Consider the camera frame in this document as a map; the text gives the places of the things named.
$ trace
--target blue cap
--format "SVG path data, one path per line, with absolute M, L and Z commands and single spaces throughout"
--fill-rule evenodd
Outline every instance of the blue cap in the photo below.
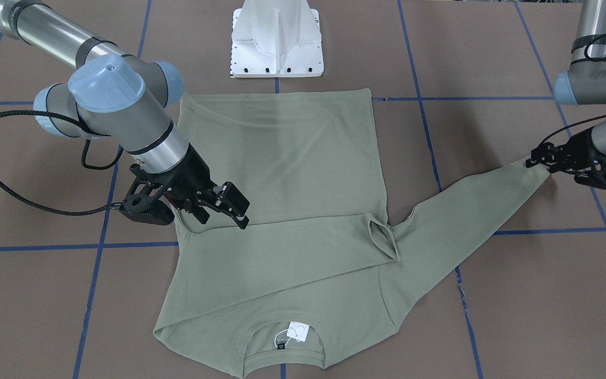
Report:
M 579 105 L 572 91 L 568 72 L 561 72 L 555 78 L 555 83 L 553 83 L 553 98 L 558 104 Z
M 159 65 L 160 69 L 163 70 L 165 80 L 168 82 L 168 103 L 164 106 L 164 108 L 167 108 L 168 106 L 178 103 L 184 95 L 184 79 L 173 64 L 169 62 L 154 63 Z
M 34 98 L 34 108 L 33 110 L 35 111 L 43 111 L 43 112 L 47 112 L 48 111 L 48 106 L 46 106 L 46 99 L 48 98 L 48 93 L 51 91 L 51 88 L 57 86 L 57 84 L 53 84 L 52 86 L 49 86 L 47 88 L 44 88 L 41 90 L 40 93 L 38 93 L 36 95 L 36 98 Z M 44 130 L 46 132 L 49 132 L 50 134 L 53 134 L 53 136 L 60 136 L 60 137 L 67 137 L 70 138 L 70 136 L 67 136 L 66 134 L 63 134 L 62 132 L 60 132 L 57 127 L 55 127 L 55 124 L 53 123 L 53 121 L 51 120 L 50 117 L 48 116 L 34 116 L 36 118 L 36 122 L 39 123 L 39 125 L 41 125 L 42 128 L 44 128 Z
M 116 54 L 86 63 L 70 77 L 67 86 L 82 108 L 95 113 L 122 111 L 146 91 L 142 77 Z

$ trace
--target black cable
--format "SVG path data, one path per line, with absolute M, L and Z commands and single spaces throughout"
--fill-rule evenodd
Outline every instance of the black cable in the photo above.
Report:
M 594 39 L 592 39 L 591 41 L 589 41 L 589 43 L 587 43 L 586 46 L 584 46 L 584 57 L 586 58 L 586 60 L 589 60 L 591 62 L 601 62 L 603 60 L 606 60 L 606 55 L 604 55 L 604 57 L 602 57 L 602 58 L 592 58 L 589 55 L 589 48 L 591 47 L 591 45 L 593 45 L 597 41 L 601 40 L 602 38 L 606 38 L 606 33 L 600 34 L 599 36 L 596 36 Z M 556 130 L 555 132 L 549 134 L 544 139 L 542 139 L 540 145 L 543 144 L 544 142 L 546 142 L 549 138 L 555 136 L 556 134 L 558 134 L 560 132 L 563 132 L 565 130 L 570 129 L 571 127 L 575 127 L 575 126 L 578 126 L 578 125 L 581 125 L 581 124 L 584 124 L 584 123 L 593 122 L 595 120 L 599 120 L 600 118 L 606 118 L 606 115 L 601 115 L 601 116 L 598 116 L 598 117 L 588 118 L 588 119 L 583 120 L 581 122 L 575 122 L 575 123 L 572 123 L 570 125 L 567 125 L 566 127 L 561 127 L 560 129 Z
M 78 120 L 74 120 L 73 118 L 67 117 L 65 115 L 60 115 L 58 113 L 52 113 L 52 112 L 28 111 L 28 110 L 0 112 L 0 118 L 17 116 L 17 115 L 47 116 L 47 117 L 57 118 L 57 119 L 65 121 L 65 122 L 69 122 L 69 123 L 72 123 L 77 126 L 80 125 L 80 122 Z M 96 214 L 96 213 L 100 213 L 101 211 L 106 211 L 107 209 L 117 209 L 120 206 L 120 203 L 113 203 L 113 204 L 106 204 L 99 208 L 92 209 L 91 211 L 82 211 L 82 212 L 61 211 L 60 209 L 55 209 L 55 208 L 51 208 L 51 207 L 44 206 L 41 204 L 37 204 L 36 202 L 32 202 L 32 201 L 24 198 L 23 196 L 20 196 L 14 190 L 12 190 L 7 185 L 2 183 L 1 180 L 0 180 L 0 188 L 2 188 L 4 191 L 6 191 L 12 197 L 15 197 L 16 199 L 18 199 L 21 202 L 24 202 L 27 205 L 33 206 L 34 208 L 37 208 L 37 209 L 41 209 L 42 211 L 47 211 L 47 212 L 55 213 L 55 214 L 61 214 L 62 216 L 87 216 L 89 214 Z
M 90 139 L 86 139 L 86 144 L 84 144 L 84 151 L 81 153 L 81 166 L 83 166 L 84 168 L 87 168 L 88 170 L 108 170 L 109 168 L 112 168 L 114 165 L 116 165 L 116 163 L 118 163 L 118 160 L 120 159 L 120 156 L 123 155 L 123 147 L 118 146 L 118 152 L 116 153 L 116 158 L 114 158 L 114 160 L 111 161 L 111 163 L 109 163 L 106 166 L 93 166 L 93 165 L 89 165 L 86 163 L 86 157 L 87 157 L 89 148 L 90 148 Z

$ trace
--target white tag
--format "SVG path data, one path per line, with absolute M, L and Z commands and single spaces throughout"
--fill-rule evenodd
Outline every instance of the white tag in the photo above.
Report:
M 305 342 L 305 338 L 308 336 L 308 330 L 310 325 L 301 324 L 300 322 L 291 321 L 289 322 L 289 329 L 287 330 L 287 336 L 295 339 L 298 342 Z

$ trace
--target folded fabric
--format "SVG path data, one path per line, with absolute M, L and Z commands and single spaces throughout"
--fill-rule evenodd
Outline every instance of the folded fabric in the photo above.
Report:
M 329 367 L 394 334 L 415 302 L 548 177 L 522 161 L 472 175 L 387 225 L 368 89 L 185 95 L 178 126 L 251 201 L 246 230 L 176 214 L 180 256 L 154 335 L 233 376 Z M 305 342 L 278 350 L 289 322 Z

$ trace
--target white mount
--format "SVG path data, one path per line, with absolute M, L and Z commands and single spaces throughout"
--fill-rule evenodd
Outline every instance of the white mount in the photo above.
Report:
M 231 77 L 320 76 L 319 12 L 307 0 L 245 0 L 233 12 L 231 50 Z

